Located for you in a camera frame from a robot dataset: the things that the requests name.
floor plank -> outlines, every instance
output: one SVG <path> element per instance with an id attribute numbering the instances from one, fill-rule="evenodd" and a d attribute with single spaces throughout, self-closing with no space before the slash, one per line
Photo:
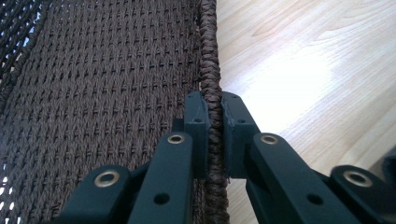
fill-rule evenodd
<path id="1" fill-rule="evenodd" d="M 219 0 L 224 91 L 312 168 L 372 167 L 396 145 L 396 1 Z M 231 223 L 257 223 L 245 182 Z"/>

wooden floor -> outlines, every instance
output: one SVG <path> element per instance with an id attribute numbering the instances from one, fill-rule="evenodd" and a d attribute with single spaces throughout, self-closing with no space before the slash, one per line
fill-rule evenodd
<path id="1" fill-rule="evenodd" d="M 396 146 L 396 1 L 219 0 L 224 91 L 312 168 L 370 169 Z M 244 181 L 231 223 L 257 223 Z"/>

metal rivet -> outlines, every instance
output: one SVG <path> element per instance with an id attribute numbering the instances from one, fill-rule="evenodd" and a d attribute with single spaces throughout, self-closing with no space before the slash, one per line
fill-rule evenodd
<path id="1" fill-rule="evenodd" d="M 356 171 L 345 171 L 344 178 L 359 187 L 370 188 L 373 185 L 369 177 Z"/>
<path id="2" fill-rule="evenodd" d="M 184 142 L 184 136 L 181 134 L 173 134 L 168 137 L 168 142 L 171 144 L 180 144 Z"/>
<path id="3" fill-rule="evenodd" d="M 261 138 L 262 142 L 268 144 L 268 145 L 275 145 L 277 144 L 277 138 L 275 138 L 272 135 L 263 135 Z"/>
<path id="4" fill-rule="evenodd" d="M 103 179 L 105 176 L 111 176 L 111 179 Z M 120 174 L 113 170 L 104 171 L 95 178 L 95 185 L 98 188 L 107 188 L 115 184 L 120 179 Z"/>

brown wicker weave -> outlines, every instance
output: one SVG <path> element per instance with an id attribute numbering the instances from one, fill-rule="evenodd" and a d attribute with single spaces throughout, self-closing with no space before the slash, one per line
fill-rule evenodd
<path id="1" fill-rule="evenodd" d="M 200 81 L 212 128 L 194 222 L 229 222 L 215 1 L 9 0 L 0 7 L 0 222 L 52 219 L 91 170 L 148 161 Z"/>

braided wicker edge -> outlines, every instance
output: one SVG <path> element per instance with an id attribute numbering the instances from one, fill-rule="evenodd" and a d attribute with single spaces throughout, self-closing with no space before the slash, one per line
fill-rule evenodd
<path id="1" fill-rule="evenodd" d="M 209 129 L 208 178 L 205 181 L 205 223 L 229 223 L 227 178 L 222 144 L 222 107 L 219 52 L 216 39 L 216 0 L 201 2 L 201 89 L 208 104 Z"/>

